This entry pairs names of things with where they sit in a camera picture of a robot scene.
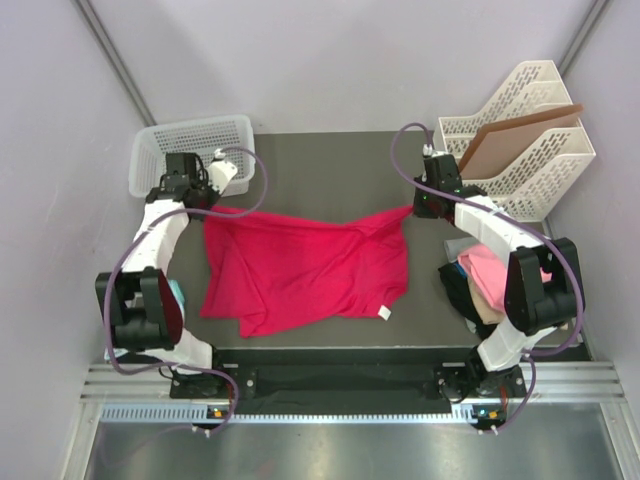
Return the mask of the red t shirt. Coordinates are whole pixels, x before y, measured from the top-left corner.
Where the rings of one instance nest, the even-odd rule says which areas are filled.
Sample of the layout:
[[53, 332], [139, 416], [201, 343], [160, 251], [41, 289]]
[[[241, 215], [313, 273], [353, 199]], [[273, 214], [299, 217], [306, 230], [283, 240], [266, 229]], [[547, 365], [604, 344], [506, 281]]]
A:
[[331, 317], [388, 319], [409, 287], [408, 206], [344, 223], [216, 207], [204, 222], [211, 276], [200, 308], [243, 338]]

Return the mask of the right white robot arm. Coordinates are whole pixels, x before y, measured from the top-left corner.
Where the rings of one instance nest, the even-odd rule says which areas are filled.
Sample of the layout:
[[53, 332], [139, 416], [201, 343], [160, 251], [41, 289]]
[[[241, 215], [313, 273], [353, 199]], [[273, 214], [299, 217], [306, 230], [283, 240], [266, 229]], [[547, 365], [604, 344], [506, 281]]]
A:
[[414, 214], [446, 219], [506, 268], [506, 319], [473, 349], [466, 372], [469, 388], [487, 396], [550, 333], [574, 321], [568, 342], [576, 339], [585, 309], [577, 247], [567, 238], [549, 239], [504, 213], [479, 187], [465, 186], [452, 155], [427, 151], [423, 162], [424, 172], [412, 181]]

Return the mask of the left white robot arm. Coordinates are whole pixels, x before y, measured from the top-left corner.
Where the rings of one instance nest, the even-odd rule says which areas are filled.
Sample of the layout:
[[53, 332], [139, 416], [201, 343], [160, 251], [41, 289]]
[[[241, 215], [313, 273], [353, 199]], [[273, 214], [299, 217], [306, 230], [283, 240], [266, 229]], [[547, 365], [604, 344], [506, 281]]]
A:
[[136, 353], [170, 363], [192, 375], [192, 384], [205, 396], [216, 396], [226, 387], [225, 370], [214, 364], [214, 348], [185, 327], [184, 297], [167, 278], [177, 241], [198, 211], [210, 209], [221, 197], [238, 169], [216, 150], [205, 165], [193, 152], [169, 153], [166, 171], [145, 198], [136, 245], [116, 267], [101, 273], [95, 290], [101, 306], [109, 311], [110, 346], [106, 357]]

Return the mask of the grey folded t shirt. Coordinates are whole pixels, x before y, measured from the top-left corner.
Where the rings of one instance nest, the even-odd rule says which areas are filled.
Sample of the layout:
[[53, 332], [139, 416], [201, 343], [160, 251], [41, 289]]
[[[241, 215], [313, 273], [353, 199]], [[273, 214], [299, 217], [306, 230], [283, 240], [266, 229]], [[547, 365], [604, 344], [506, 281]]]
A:
[[449, 262], [456, 262], [458, 256], [465, 250], [476, 245], [477, 241], [473, 237], [446, 240], [444, 250]]

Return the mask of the white perforated plastic basket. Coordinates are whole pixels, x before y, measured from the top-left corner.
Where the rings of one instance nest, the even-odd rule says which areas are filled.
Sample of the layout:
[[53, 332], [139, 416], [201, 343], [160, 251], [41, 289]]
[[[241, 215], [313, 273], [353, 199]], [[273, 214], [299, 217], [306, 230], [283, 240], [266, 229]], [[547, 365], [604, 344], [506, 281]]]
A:
[[206, 169], [213, 160], [214, 152], [227, 147], [233, 150], [226, 154], [226, 159], [236, 165], [238, 173], [223, 195], [245, 194], [256, 167], [251, 156], [255, 143], [248, 116], [223, 115], [144, 128], [137, 133], [133, 144], [129, 193], [149, 201], [158, 198], [160, 179], [166, 171], [167, 153], [196, 153]]

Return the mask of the brown cardboard sheet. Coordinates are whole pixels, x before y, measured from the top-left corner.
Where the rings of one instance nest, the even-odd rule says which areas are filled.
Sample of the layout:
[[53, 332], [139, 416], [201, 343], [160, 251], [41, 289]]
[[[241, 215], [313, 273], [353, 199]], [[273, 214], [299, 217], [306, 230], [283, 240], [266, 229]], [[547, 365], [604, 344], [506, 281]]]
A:
[[458, 163], [462, 179], [495, 177], [547, 130], [573, 127], [583, 110], [565, 105], [482, 126]]

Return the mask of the cream perforated file organizer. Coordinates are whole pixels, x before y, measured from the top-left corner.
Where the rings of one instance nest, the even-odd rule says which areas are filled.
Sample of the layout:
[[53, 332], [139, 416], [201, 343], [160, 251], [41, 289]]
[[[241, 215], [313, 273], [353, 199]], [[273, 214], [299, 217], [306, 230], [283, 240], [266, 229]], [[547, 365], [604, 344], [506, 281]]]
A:
[[[438, 119], [436, 145], [459, 163], [478, 130], [489, 123], [575, 104], [552, 60], [519, 63], [480, 110]], [[501, 173], [477, 185], [520, 221], [541, 222], [595, 158], [580, 120], [543, 133]]]

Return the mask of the black folded t shirt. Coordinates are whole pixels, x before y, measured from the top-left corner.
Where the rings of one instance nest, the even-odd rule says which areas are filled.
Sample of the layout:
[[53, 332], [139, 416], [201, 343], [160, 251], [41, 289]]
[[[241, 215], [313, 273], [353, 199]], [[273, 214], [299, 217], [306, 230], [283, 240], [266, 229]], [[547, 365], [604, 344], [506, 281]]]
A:
[[546, 336], [582, 314], [584, 295], [573, 286], [577, 277], [564, 273], [558, 261], [542, 269], [534, 258], [519, 260], [513, 257], [505, 266], [506, 318], [498, 325], [482, 323], [469, 292], [469, 285], [475, 284], [459, 263], [448, 263], [439, 269], [450, 303], [474, 324], [475, 333], [481, 339], [488, 339], [501, 326], [509, 333], [522, 334], [526, 340], [534, 340], [537, 334]]

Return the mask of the pink folded t shirt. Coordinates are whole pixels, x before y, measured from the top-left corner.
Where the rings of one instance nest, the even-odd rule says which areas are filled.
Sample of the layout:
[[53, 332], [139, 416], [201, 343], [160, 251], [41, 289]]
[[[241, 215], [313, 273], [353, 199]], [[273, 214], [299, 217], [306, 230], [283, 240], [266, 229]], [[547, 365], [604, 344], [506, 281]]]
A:
[[507, 282], [505, 264], [483, 244], [476, 244], [463, 250], [457, 256], [457, 261], [465, 273], [471, 277], [489, 306], [504, 313]]

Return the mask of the teal and white hanger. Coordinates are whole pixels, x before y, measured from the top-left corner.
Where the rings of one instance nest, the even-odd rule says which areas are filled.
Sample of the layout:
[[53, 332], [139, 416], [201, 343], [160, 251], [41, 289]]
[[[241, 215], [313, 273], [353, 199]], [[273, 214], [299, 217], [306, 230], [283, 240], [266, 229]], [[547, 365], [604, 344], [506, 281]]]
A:
[[[177, 280], [173, 280], [173, 279], [169, 279], [168, 280], [168, 285], [170, 287], [170, 290], [174, 296], [174, 299], [176, 300], [180, 311], [181, 311], [181, 317], [182, 317], [182, 323], [185, 323], [185, 316], [186, 316], [186, 308], [185, 308], [185, 297], [184, 294], [179, 286], [179, 283]], [[128, 351], [124, 348], [117, 348], [114, 347], [114, 355], [116, 358], [121, 358], [123, 357], [125, 354], [127, 354]]]

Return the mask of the beige folded t shirt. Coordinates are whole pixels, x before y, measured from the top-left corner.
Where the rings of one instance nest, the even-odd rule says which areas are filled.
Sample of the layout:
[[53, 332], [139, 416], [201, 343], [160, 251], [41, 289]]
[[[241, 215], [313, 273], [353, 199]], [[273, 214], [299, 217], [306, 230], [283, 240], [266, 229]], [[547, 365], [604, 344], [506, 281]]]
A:
[[485, 325], [498, 325], [505, 318], [506, 314], [494, 309], [483, 297], [483, 295], [475, 288], [474, 285], [469, 285], [469, 292], [471, 300], [476, 312], [478, 313], [481, 321]]

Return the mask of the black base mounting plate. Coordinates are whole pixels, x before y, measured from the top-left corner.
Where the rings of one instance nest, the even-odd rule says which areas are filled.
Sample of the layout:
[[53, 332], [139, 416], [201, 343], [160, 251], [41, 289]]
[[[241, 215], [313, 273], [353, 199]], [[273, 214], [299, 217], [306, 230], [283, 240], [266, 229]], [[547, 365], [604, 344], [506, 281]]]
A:
[[448, 413], [453, 403], [520, 399], [520, 368], [479, 378], [468, 348], [220, 349], [215, 367], [239, 387], [239, 414]]

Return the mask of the aluminium frame rail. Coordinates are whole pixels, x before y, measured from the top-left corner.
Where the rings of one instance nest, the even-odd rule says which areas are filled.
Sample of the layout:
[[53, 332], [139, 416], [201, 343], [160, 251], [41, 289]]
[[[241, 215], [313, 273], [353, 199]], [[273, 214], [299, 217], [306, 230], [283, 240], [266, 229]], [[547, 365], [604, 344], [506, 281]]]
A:
[[[620, 403], [626, 400], [610, 362], [539, 362], [522, 367], [520, 385], [536, 379], [532, 403]], [[122, 375], [106, 364], [92, 365], [81, 390], [86, 403], [154, 403], [169, 400], [171, 381], [157, 371]]]

